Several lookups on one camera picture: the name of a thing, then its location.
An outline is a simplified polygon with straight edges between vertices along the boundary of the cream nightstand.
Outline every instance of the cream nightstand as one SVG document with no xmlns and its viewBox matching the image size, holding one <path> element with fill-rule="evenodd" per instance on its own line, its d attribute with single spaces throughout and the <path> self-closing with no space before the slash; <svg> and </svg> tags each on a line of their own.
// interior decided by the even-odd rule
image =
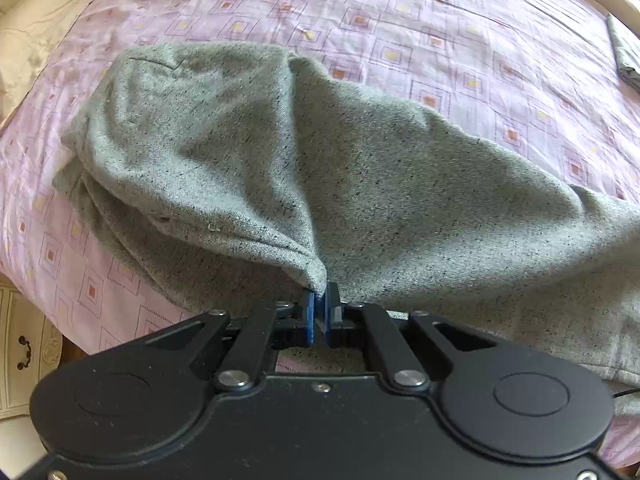
<svg viewBox="0 0 640 480">
<path fill-rule="evenodd" d="M 29 413 L 31 392 L 61 352 L 62 334 L 0 274 L 0 418 Z"/>
</svg>

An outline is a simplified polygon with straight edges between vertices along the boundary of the patterned bedspread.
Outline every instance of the patterned bedspread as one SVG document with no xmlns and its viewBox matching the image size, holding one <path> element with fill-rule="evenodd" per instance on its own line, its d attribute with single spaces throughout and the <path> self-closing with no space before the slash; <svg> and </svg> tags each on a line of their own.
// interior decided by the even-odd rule
<svg viewBox="0 0 640 480">
<path fill-rule="evenodd" d="M 96 352 L 188 314 L 98 245 L 50 182 L 66 122 L 131 45 L 245 40 L 436 108 L 574 184 L 638 202 L 640 95 L 591 0 L 95 0 L 0 137 L 0 271 Z"/>
</svg>

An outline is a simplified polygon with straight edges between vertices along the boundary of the gray fabric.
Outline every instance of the gray fabric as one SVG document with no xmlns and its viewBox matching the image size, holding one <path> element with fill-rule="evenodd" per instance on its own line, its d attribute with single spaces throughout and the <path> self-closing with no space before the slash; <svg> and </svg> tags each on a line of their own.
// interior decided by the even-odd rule
<svg viewBox="0 0 640 480">
<path fill-rule="evenodd" d="M 640 91 L 640 40 L 613 14 L 607 16 L 607 27 L 618 75 Z"/>
<path fill-rule="evenodd" d="M 640 210 L 275 46 L 129 50 L 54 180 L 173 302 L 431 310 L 640 384 Z"/>
</svg>

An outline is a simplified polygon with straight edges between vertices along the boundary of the metal drawer handle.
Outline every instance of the metal drawer handle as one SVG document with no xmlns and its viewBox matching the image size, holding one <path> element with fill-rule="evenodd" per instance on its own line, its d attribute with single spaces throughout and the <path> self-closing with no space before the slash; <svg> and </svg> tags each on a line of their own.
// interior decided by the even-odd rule
<svg viewBox="0 0 640 480">
<path fill-rule="evenodd" d="M 27 362 L 25 363 L 18 363 L 18 370 L 23 370 L 25 368 L 29 367 L 29 363 L 31 363 L 31 345 L 29 344 L 29 340 L 27 338 L 25 338 L 25 336 L 21 335 L 18 338 L 18 343 L 20 343 L 21 345 L 26 345 L 27 347 Z"/>
</svg>

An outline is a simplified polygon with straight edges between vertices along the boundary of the black cable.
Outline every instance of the black cable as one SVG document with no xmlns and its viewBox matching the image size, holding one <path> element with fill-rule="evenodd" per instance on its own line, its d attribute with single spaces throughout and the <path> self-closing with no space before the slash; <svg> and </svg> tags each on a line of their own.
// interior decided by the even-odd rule
<svg viewBox="0 0 640 480">
<path fill-rule="evenodd" d="M 624 392 L 613 394 L 613 398 L 617 399 L 618 397 L 624 397 L 625 395 L 636 394 L 638 392 L 640 392 L 640 388 L 631 388 L 630 390 L 625 390 Z"/>
</svg>

